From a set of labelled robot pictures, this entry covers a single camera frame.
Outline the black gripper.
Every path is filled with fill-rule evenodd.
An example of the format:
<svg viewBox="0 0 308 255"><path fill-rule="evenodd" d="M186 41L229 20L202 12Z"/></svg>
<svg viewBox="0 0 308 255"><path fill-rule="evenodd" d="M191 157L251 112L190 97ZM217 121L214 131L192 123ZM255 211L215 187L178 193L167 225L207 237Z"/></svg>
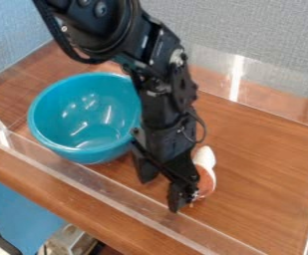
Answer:
<svg viewBox="0 0 308 255"><path fill-rule="evenodd" d="M183 115L167 128L134 128L131 135L132 162L139 182L152 181L159 173L168 179L167 208L176 213L198 199L195 184L199 175L190 159L191 150L198 144L195 117Z"/></svg>

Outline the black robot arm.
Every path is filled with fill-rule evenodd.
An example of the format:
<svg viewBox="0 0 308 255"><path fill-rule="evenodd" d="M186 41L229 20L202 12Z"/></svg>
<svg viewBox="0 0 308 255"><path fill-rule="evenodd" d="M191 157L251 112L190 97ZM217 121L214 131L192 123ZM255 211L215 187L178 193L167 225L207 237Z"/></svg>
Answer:
<svg viewBox="0 0 308 255"><path fill-rule="evenodd" d="M179 211L199 198L191 162L203 124L192 103L196 84L179 38L142 8L140 0L32 0L60 49L75 61L115 62L130 76L142 102L132 130L132 159L140 182L168 180L167 208Z"/></svg>

